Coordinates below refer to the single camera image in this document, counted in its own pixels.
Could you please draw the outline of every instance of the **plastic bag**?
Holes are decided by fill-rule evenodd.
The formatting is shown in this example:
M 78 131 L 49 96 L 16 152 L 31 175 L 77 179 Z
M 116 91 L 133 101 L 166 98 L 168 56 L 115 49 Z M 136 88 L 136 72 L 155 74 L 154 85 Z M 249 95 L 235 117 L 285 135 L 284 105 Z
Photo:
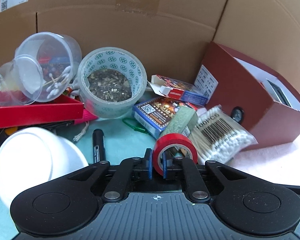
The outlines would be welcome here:
M 215 106 L 201 115 L 189 139 L 198 152 L 198 163 L 207 160 L 226 163 L 243 148 L 257 144 L 245 128 Z

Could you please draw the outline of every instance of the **red tape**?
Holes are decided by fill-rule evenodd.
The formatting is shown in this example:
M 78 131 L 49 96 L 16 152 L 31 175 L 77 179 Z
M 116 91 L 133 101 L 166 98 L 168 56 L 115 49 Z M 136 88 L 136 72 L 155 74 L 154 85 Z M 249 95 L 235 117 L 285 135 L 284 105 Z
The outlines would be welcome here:
M 190 153 L 194 163 L 197 163 L 198 161 L 197 150 L 186 136 L 179 133 L 168 133 L 157 140 L 153 150 L 152 165 L 161 176 L 163 176 L 163 169 L 160 161 L 161 155 L 165 150 L 175 145 L 186 149 L 187 152 Z

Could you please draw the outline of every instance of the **dried tea leaves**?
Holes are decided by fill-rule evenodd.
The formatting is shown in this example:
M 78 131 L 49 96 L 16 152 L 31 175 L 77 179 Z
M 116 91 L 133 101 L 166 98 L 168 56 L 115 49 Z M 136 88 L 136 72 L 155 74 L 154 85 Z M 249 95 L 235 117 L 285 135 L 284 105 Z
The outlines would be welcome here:
M 88 76 L 89 90 L 96 97 L 108 102 L 121 102 L 131 98 L 128 79 L 114 69 L 101 69 Z

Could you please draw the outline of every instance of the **maroon box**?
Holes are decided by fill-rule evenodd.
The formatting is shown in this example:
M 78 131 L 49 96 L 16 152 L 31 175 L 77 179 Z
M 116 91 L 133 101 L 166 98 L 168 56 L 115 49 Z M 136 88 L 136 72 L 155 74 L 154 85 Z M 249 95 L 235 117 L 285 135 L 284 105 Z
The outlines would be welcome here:
M 0 107 L 0 128 L 81 119 L 83 103 L 61 95 L 48 103 Z
M 292 142 L 300 134 L 300 94 L 279 73 L 236 50 L 211 42 L 202 64 L 217 79 L 208 109 L 221 105 L 231 115 L 241 107 L 242 126 L 258 141 L 246 149 Z M 276 98 L 276 86 L 288 100 Z

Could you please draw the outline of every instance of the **black pen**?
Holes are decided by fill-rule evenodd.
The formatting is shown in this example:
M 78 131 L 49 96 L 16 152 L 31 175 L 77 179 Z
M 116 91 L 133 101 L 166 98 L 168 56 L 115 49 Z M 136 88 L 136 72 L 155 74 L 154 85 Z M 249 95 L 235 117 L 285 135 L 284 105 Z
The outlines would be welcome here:
M 95 129 L 92 134 L 92 146 L 93 146 L 93 162 L 106 160 L 106 152 L 104 146 L 104 134 L 101 129 Z

